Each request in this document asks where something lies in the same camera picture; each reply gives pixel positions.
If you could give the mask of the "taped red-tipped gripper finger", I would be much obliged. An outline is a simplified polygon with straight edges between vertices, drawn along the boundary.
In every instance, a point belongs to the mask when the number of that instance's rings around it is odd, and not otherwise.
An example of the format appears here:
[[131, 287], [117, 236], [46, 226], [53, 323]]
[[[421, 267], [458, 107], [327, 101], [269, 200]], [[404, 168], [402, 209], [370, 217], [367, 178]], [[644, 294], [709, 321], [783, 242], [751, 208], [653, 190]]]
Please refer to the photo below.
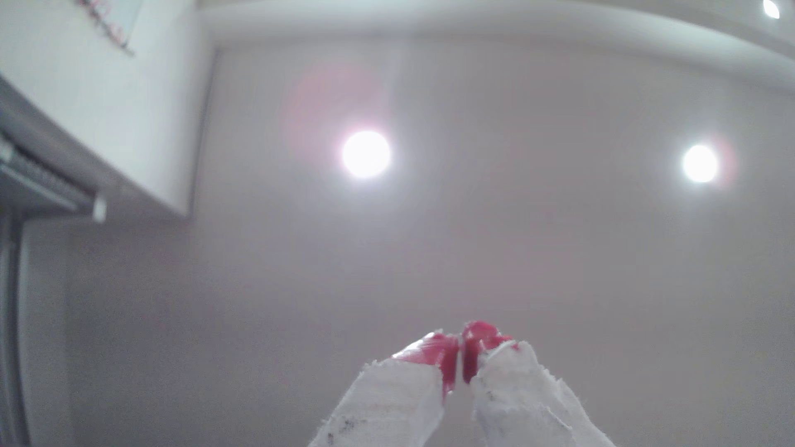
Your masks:
[[367, 363], [309, 446], [424, 446], [455, 388], [460, 338], [430, 332]]
[[614, 446], [530, 343], [481, 320], [462, 338], [463, 380], [487, 446]]

